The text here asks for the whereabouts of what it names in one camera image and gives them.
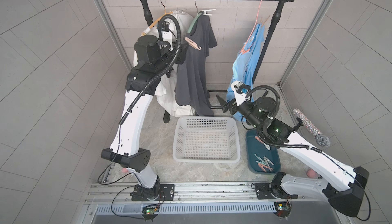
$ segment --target gray floor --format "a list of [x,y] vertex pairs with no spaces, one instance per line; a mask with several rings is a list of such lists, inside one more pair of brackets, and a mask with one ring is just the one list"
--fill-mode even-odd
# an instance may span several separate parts
[[[210,85],[209,89],[227,89],[227,85]],[[255,92],[254,98],[261,96],[264,92]],[[212,105],[218,105],[215,94],[211,94]],[[216,116],[230,116],[227,112],[214,109]],[[164,109],[154,98],[151,102],[140,134],[140,147],[151,151],[150,165],[161,182],[178,181],[270,181],[273,175],[261,175],[251,172],[248,168],[247,153],[245,144],[246,130],[241,122],[237,121],[239,141],[241,146],[241,159],[235,164],[211,164],[211,163],[180,163],[173,159],[173,141],[178,118],[171,116],[170,122],[165,124],[162,120]],[[290,126],[294,126],[286,104],[281,99],[280,110],[277,118]],[[291,155],[279,150],[279,157],[282,165],[282,172],[298,177],[306,177],[309,169],[304,163]],[[111,179],[118,179],[124,176],[119,164],[111,172]],[[135,182],[133,176],[125,177],[123,182]]]

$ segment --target white plastic basket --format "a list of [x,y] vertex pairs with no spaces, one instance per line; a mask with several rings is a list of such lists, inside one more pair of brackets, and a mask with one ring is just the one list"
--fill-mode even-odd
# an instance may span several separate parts
[[236,121],[227,117],[182,117],[174,134],[179,162],[236,163],[240,159]]

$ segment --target microphone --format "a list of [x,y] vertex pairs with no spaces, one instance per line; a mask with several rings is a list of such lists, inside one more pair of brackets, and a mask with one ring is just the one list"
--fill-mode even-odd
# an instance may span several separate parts
[[292,113],[295,117],[302,120],[303,125],[314,136],[316,143],[319,146],[327,147],[331,144],[331,140],[327,136],[323,135],[321,131],[317,129],[316,126],[314,126],[314,124],[312,124],[311,121],[306,118],[306,116],[299,109],[294,109]]

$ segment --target dark gray t-shirt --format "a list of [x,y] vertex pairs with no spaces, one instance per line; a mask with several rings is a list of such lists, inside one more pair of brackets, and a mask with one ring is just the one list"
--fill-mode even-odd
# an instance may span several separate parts
[[205,84],[205,58],[209,56],[208,49],[217,46],[211,28],[210,17],[200,16],[193,35],[186,34],[201,50],[188,47],[183,64],[178,65],[176,102],[182,105],[191,105],[200,116],[213,116],[211,104],[208,101],[210,94]]

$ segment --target microphone grille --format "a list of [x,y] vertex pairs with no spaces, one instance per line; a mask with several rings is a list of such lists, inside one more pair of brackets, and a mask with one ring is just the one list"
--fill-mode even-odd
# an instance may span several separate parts
[[323,134],[316,135],[315,139],[316,143],[321,147],[328,147],[331,144],[331,140]]

